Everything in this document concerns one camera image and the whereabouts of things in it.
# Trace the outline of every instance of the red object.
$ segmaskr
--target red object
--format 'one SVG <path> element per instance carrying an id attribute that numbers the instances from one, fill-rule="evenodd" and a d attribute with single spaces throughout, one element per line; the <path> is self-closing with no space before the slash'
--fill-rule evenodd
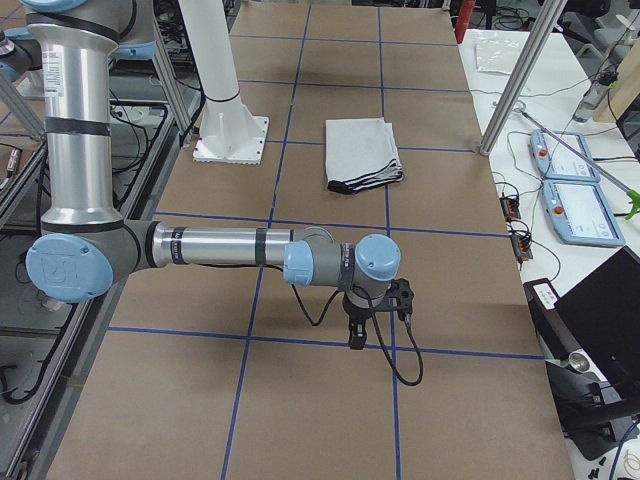
<path id="1" fill-rule="evenodd" d="M 471 14 L 475 7 L 476 0 L 464 0 L 460 7 L 460 14 L 456 22 L 456 41 L 458 44 L 464 40 L 464 34 L 467 33 L 467 28 L 469 28 L 469 22 L 471 21 Z"/>

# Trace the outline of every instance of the white pillar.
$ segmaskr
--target white pillar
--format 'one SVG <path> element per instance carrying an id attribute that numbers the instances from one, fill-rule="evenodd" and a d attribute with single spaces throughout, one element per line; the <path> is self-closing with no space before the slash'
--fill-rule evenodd
<path id="1" fill-rule="evenodd" d="M 191 49 L 207 96 L 194 158 L 260 163 L 269 119 L 242 103 L 222 0 L 179 0 Z"/>

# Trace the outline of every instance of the blue joint cap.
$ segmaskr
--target blue joint cap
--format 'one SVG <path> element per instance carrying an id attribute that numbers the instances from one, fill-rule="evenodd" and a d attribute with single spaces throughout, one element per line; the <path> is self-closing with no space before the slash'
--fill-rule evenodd
<path id="1" fill-rule="evenodd" d="M 313 253 L 304 240 L 290 242 L 284 248 L 284 281 L 307 286 L 313 280 Z"/>
<path id="2" fill-rule="evenodd" d="M 9 66 L 4 62 L 0 62 L 0 75 L 4 75 L 4 77 L 9 80 L 11 83 L 15 82 L 20 78 L 20 74 L 16 72 L 13 67 Z"/>
<path id="3" fill-rule="evenodd" d="M 91 242 L 75 235 L 52 233 L 27 252 L 33 284 L 56 300 L 78 303 L 105 293 L 113 283 L 107 257 Z"/>
<path id="4" fill-rule="evenodd" d="M 26 40 L 35 40 L 34 37 L 26 27 L 16 27 L 10 28 L 9 30 L 5 30 L 4 34 L 7 36 L 9 40 L 12 41 L 26 41 Z"/>
<path id="5" fill-rule="evenodd" d="M 151 60 L 156 54 L 156 42 L 123 45 L 111 54 L 115 60 Z"/>
<path id="6" fill-rule="evenodd" d="M 20 0 L 25 7 L 44 13 L 67 12 L 86 2 L 87 0 Z"/>
<path id="7" fill-rule="evenodd" d="M 356 245 L 356 264 L 369 278 L 390 282 L 400 267 L 400 247 L 389 237 L 374 233 Z"/>

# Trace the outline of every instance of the white sticker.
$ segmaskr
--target white sticker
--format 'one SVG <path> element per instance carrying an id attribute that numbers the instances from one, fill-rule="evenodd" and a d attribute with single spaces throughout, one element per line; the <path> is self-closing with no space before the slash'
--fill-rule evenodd
<path id="1" fill-rule="evenodd" d="M 64 97 L 62 52 L 53 50 L 42 52 L 42 72 L 44 74 L 44 96 Z"/>
<path id="2" fill-rule="evenodd" d="M 538 298 L 547 310 L 553 310 L 555 308 L 555 303 L 558 301 L 558 297 L 553 293 L 553 290 L 551 290 L 548 283 L 539 283 L 538 285 L 534 285 L 533 289 L 536 291 Z"/>

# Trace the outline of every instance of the white table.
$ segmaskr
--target white table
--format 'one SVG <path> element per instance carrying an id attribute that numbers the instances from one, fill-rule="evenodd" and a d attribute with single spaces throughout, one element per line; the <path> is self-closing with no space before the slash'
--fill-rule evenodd
<path id="1" fill-rule="evenodd" d="M 460 55 L 467 81 L 469 82 L 469 88 L 473 93 L 476 115 L 482 131 L 486 128 L 493 114 L 493 103 L 499 99 L 499 95 L 480 93 L 474 90 L 502 92 L 508 77 L 501 74 L 478 72 L 476 69 L 475 46 L 479 41 L 495 38 L 499 41 L 508 40 L 514 42 L 522 47 L 527 35 L 527 32 L 469 30 L 465 36 L 464 43 L 460 46 Z M 555 92 L 580 81 L 583 81 L 583 83 L 552 96 L 525 97 L 527 95 Z M 521 99 L 526 103 L 527 111 L 542 122 L 543 125 L 551 129 L 561 131 L 566 129 L 567 131 L 591 134 L 615 127 L 614 124 L 595 123 L 592 120 L 585 124 L 569 123 L 576 106 L 588 87 L 587 76 L 566 41 L 561 34 L 554 33 L 550 36 L 542 55 L 538 59 L 522 92 Z M 513 114 L 507 121 L 490 155 L 492 169 L 504 175 L 507 181 L 514 184 L 520 192 L 537 189 L 539 182 L 514 168 L 513 159 L 507 149 L 507 134 L 511 131 L 531 132 L 535 129 L 536 127 L 521 115 Z M 511 135 L 511 144 L 518 166 L 538 176 L 537 169 L 529 153 L 528 142 L 529 138 L 525 135 Z M 600 135 L 588 136 L 587 143 L 594 157 L 633 156 L 633 152 L 617 129 Z M 637 162 L 607 163 L 603 166 L 628 186 L 640 191 L 640 166 Z M 496 181 L 499 180 L 501 180 L 501 177 L 496 175 Z M 614 212 L 629 211 L 628 198 L 621 190 L 605 179 L 601 181 L 600 185 Z M 512 190 L 507 187 L 505 193 L 511 192 Z M 523 220 L 529 226 L 531 226 L 535 197 L 536 194 L 527 194 L 521 199 L 521 214 Z M 622 228 L 627 245 L 636 253 L 640 252 L 640 215 L 630 221 L 619 218 L 618 224 Z M 535 207 L 533 239 L 553 250 L 562 262 L 560 275 L 553 282 L 560 295 L 564 295 L 616 251 L 616 249 L 612 248 L 563 244 L 553 232 L 543 208 L 542 198 L 538 199 Z M 542 277 L 552 278 L 557 270 L 556 260 L 551 254 L 537 245 L 532 246 L 532 253 L 534 259 L 523 264 L 521 271 L 522 281 L 526 282 Z"/>

